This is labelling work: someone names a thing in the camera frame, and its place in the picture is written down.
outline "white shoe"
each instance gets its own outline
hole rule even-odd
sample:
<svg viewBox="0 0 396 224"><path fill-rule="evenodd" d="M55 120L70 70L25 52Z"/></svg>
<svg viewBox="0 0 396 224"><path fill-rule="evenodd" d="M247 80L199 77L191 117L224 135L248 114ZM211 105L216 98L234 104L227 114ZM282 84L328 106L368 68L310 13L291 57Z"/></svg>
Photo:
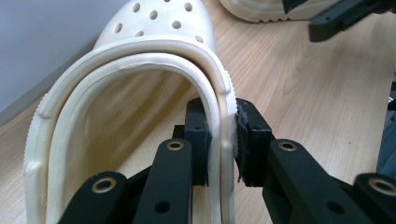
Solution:
<svg viewBox="0 0 396 224"><path fill-rule="evenodd" d="M56 223L92 175L129 177L149 166L199 96L213 139L209 187L194 188L193 219L234 223L236 101L215 52L200 0L125 5L35 112L24 161L28 222Z"/></svg>
<svg viewBox="0 0 396 224"><path fill-rule="evenodd" d="M282 0L220 0L236 17L253 22L309 20L337 0L308 0L287 15Z"/></svg>

